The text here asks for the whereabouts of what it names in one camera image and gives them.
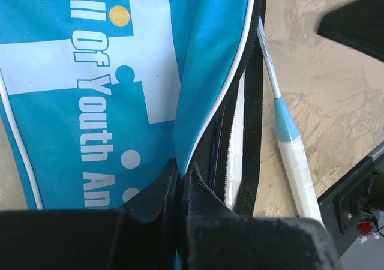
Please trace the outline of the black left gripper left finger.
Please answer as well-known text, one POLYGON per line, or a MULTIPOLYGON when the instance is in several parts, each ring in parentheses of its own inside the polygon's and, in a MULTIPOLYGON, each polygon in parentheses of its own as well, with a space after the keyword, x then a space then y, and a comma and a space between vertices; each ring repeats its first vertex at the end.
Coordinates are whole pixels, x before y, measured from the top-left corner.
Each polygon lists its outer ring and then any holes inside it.
POLYGON ((122 206, 1 212, 2 269, 174 269, 178 170, 122 206))

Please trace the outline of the blue sport racket bag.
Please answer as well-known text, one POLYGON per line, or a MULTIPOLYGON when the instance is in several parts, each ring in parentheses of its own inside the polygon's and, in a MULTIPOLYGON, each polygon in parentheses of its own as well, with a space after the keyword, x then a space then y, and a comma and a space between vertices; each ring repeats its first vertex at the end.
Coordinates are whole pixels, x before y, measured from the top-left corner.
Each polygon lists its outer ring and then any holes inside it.
POLYGON ((266 0, 1 0, 1 118, 25 211, 120 207, 173 159, 174 269, 182 269, 184 176, 196 163, 224 203, 245 73, 242 180, 231 211, 251 215, 265 8, 266 0))

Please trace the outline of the blue badminton racket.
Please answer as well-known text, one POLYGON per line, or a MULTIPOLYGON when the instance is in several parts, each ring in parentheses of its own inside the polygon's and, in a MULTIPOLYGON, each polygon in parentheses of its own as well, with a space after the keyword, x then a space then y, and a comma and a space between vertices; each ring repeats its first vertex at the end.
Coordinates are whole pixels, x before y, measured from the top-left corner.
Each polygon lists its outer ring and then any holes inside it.
POLYGON ((235 99, 232 126, 230 129, 229 148, 227 156, 226 177, 224 183, 224 203, 234 210, 238 191, 242 180, 242 152, 244 136, 244 103, 245 103, 245 73, 239 80, 235 99))
POLYGON ((300 217, 323 223, 299 128, 281 94, 262 19, 257 37, 274 96, 275 130, 281 159, 300 217))

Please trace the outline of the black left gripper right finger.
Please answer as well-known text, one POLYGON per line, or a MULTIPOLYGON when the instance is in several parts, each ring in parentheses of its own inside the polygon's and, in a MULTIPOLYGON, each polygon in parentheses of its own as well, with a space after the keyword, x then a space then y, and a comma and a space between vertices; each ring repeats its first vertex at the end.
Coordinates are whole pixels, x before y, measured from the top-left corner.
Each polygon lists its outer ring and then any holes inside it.
POLYGON ((184 176, 182 269, 341 269, 330 234, 310 218, 240 217, 204 183, 184 176))

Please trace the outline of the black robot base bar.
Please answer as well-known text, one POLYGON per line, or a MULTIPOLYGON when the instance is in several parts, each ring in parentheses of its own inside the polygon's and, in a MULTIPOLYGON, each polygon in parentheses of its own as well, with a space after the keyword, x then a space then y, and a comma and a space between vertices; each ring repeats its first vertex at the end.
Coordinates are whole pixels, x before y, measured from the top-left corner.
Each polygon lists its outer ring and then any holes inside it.
POLYGON ((345 235, 362 217, 374 169, 382 160, 380 143, 318 198, 323 223, 332 235, 345 235))

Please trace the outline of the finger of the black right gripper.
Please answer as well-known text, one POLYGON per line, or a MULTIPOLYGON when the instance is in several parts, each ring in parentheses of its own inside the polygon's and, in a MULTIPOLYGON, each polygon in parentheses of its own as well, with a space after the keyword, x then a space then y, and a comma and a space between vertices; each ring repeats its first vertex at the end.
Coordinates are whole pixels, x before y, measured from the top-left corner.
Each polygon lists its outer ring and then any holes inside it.
POLYGON ((383 61, 383 0, 354 0, 327 12, 317 34, 383 61))

